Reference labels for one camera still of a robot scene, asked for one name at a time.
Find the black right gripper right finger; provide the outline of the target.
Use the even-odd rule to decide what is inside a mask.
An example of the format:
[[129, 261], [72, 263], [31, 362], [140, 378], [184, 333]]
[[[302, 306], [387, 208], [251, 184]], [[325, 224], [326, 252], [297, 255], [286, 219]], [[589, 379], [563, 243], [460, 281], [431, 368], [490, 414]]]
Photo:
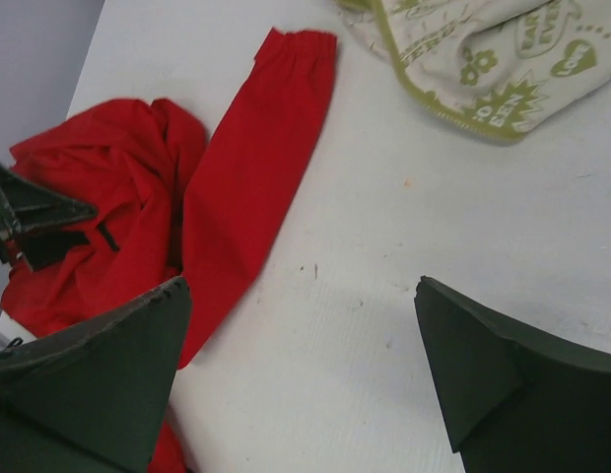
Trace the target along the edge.
[[424, 276], [415, 309], [447, 437], [467, 472], [611, 472], [611, 354]]

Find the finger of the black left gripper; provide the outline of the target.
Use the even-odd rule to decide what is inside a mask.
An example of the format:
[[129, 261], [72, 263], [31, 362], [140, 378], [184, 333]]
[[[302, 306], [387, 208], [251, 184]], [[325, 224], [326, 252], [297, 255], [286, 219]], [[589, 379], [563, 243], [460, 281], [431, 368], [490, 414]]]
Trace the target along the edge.
[[0, 261], [39, 271], [88, 242], [75, 224], [98, 215], [90, 203], [27, 180], [0, 163]]

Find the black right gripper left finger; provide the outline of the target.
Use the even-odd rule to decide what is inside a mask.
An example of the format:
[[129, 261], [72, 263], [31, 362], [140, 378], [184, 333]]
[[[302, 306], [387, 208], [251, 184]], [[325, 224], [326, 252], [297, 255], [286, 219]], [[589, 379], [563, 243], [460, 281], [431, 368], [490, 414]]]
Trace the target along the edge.
[[191, 312], [172, 278], [0, 351], [0, 472], [145, 472]]

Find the red zip jacket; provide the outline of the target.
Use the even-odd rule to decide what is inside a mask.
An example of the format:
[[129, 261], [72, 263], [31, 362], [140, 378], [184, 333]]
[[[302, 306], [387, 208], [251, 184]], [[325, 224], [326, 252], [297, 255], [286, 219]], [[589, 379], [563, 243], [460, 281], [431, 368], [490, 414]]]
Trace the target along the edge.
[[[335, 35], [272, 30], [213, 134], [174, 101], [113, 99], [15, 145], [13, 172], [98, 215], [71, 227], [88, 242], [62, 260], [12, 266], [2, 309], [34, 341], [182, 277], [191, 312], [175, 378], [262, 271], [324, 126], [336, 62]], [[187, 470], [167, 410], [145, 472]]]

